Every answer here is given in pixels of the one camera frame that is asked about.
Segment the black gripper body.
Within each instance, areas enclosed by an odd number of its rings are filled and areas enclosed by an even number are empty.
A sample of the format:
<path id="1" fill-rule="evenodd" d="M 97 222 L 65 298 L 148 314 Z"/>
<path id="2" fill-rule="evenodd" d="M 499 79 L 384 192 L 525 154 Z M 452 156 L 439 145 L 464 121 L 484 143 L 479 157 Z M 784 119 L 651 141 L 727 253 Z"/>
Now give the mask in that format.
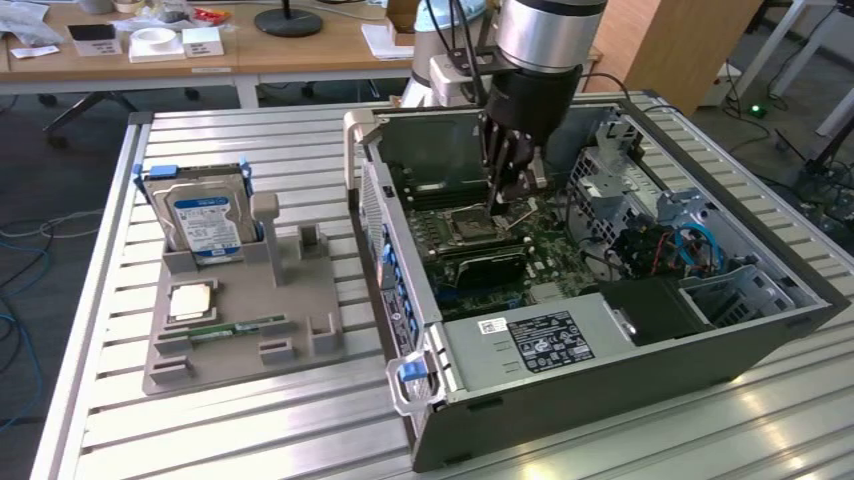
<path id="1" fill-rule="evenodd" d="M 484 107 L 488 127 L 519 131 L 544 144 L 563 121 L 580 76 L 580 66 L 556 74 L 524 69 L 493 74 Z"/>

